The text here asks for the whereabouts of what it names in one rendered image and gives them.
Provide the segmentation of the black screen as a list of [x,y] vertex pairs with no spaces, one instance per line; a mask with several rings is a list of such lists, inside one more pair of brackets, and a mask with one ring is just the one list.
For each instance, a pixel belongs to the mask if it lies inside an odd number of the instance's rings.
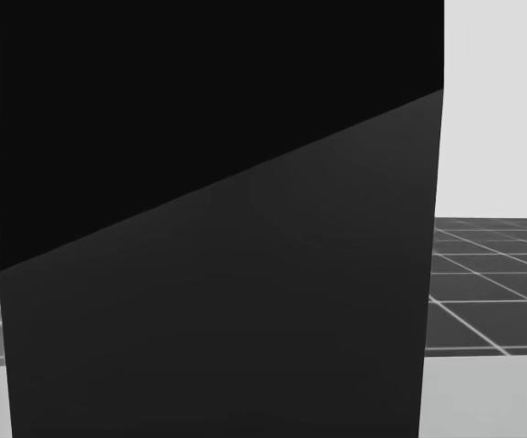
[[445,0],[0,0],[14,438],[418,438]]

